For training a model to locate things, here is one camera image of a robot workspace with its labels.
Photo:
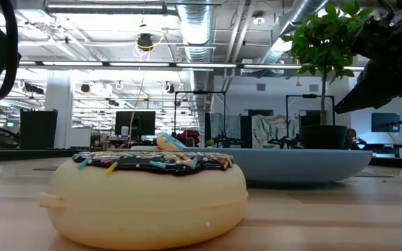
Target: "toy donut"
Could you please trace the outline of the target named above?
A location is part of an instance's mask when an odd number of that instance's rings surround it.
[[[246,183],[221,153],[78,153],[40,194],[54,228],[108,250],[159,250],[199,243],[233,228],[247,207]]]

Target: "person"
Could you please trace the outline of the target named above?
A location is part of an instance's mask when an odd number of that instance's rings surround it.
[[[360,150],[355,139],[356,139],[356,130],[353,128],[347,128],[347,134],[345,136],[345,149],[350,150]]]

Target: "wooden table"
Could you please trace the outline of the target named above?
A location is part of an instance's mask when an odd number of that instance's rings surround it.
[[[38,207],[53,172],[32,167],[66,159],[0,162],[0,251],[95,250],[60,237]],[[247,216],[237,227],[180,250],[402,251],[402,182],[349,178],[314,190],[250,189]]]

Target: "column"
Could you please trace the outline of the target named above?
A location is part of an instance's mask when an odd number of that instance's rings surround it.
[[[70,147],[73,121],[74,86],[69,70],[49,70],[47,76],[45,110],[58,111],[54,148]]]

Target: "computer monitor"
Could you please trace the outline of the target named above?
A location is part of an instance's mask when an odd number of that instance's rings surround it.
[[[399,132],[400,125],[392,125],[399,122],[401,114],[397,113],[372,113],[371,131],[372,132]]]
[[[116,135],[121,134],[122,126],[130,127],[133,112],[116,112]],[[154,135],[156,112],[135,112],[132,131],[134,135]]]

